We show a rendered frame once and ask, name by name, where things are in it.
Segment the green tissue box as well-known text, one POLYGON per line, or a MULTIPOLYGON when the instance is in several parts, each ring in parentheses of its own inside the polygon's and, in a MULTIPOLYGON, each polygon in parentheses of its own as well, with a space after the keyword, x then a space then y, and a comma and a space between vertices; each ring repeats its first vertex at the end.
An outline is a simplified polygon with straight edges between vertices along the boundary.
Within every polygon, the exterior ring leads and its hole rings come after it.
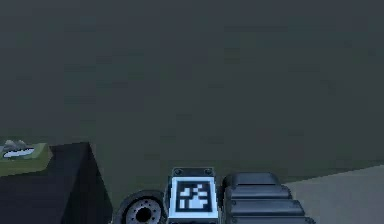
POLYGON ((52 156, 47 143, 6 140, 0 145, 0 177, 43 171, 52 156))

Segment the black cabinet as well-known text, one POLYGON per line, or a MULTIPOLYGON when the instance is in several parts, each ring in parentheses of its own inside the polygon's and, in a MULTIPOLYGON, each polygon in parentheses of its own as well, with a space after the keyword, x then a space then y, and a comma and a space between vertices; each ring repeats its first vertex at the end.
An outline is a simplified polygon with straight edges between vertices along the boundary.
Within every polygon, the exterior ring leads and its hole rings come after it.
POLYGON ((45 170, 0 177, 0 224, 109 224, 112 203, 90 144, 51 150, 45 170))

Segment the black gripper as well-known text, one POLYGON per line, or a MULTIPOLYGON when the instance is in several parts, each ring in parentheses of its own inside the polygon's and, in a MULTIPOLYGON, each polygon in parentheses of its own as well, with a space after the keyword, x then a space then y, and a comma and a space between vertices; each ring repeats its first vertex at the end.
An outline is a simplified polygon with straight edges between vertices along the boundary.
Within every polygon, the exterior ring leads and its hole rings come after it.
POLYGON ((164 193, 141 190, 127 196, 113 216, 113 224, 166 224, 164 193))

